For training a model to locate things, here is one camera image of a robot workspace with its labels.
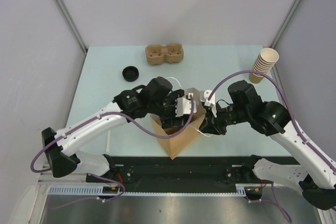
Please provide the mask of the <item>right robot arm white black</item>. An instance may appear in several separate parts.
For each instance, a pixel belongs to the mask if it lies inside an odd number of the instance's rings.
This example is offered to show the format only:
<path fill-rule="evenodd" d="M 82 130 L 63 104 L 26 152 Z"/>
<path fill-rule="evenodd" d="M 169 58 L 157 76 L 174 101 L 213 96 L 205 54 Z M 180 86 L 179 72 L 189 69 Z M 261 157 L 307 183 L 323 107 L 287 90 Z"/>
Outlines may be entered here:
<path fill-rule="evenodd" d="M 202 133 L 225 135 L 229 125 L 249 123 L 253 130 L 284 147 L 301 165 L 280 165 L 252 155 L 243 163 L 243 179 L 249 183 L 257 179 L 279 183 L 301 193 L 316 208 L 335 208 L 335 163 L 304 136 L 289 111 L 279 102 L 263 101 L 245 80 L 231 84 L 228 93 L 232 103 L 225 108 L 216 103 L 211 91 L 201 93 L 200 102 L 206 110 L 199 127 Z"/>

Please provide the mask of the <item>brown paper bag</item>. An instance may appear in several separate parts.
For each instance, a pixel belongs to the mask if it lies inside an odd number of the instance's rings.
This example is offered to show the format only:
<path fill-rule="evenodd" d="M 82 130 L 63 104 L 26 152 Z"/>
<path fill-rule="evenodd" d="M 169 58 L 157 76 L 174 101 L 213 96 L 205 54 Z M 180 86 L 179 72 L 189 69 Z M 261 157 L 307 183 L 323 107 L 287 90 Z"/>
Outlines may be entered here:
<path fill-rule="evenodd" d="M 199 102 L 200 91 L 196 88 L 185 89 L 185 94 L 188 94 L 190 92 L 193 93 L 194 101 L 197 103 L 197 111 L 193 114 L 192 120 L 189 125 L 181 134 L 177 135 L 176 137 L 170 139 L 156 139 L 171 159 L 175 159 L 181 152 L 186 150 L 202 136 L 202 134 L 197 130 L 199 129 L 201 123 L 205 118 L 206 110 L 202 108 Z M 150 115 L 150 121 L 152 123 L 154 133 L 157 135 L 170 136 L 182 128 L 181 126 L 179 126 L 169 129 L 163 129 L 161 121 L 157 115 Z"/>

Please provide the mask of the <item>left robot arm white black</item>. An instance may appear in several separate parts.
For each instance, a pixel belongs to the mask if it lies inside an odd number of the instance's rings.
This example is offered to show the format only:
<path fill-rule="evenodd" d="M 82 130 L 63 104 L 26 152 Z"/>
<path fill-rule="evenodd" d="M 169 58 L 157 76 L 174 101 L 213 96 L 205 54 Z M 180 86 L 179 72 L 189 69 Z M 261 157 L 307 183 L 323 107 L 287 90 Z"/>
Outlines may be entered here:
<path fill-rule="evenodd" d="M 42 131 L 44 153 L 52 175 L 61 178 L 72 173 L 86 173 L 110 182 L 115 178 L 116 169 L 109 156 L 82 152 L 83 146 L 104 132 L 129 122 L 149 135 L 164 139 L 163 135 L 150 132 L 136 120 L 154 114 L 164 126 L 179 126 L 184 130 L 195 109 L 194 95 L 182 89 L 173 90 L 172 84 L 163 77 L 124 90 L 87 119 L 61 130 L 54 131 L 49 127 Z"/>

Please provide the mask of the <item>white straw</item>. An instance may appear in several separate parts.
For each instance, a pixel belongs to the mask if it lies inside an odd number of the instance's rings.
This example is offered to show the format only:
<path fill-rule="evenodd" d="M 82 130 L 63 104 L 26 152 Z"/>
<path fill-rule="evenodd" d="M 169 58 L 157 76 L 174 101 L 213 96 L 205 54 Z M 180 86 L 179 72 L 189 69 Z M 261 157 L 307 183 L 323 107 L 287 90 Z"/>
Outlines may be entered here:
<path fill-rule="evenodd" d="M 106 152 L 107 153 L 110 153 L 110 145 L 111 145 L 111 132 L 108 131 L 107 144 L 106 144 Z"/>

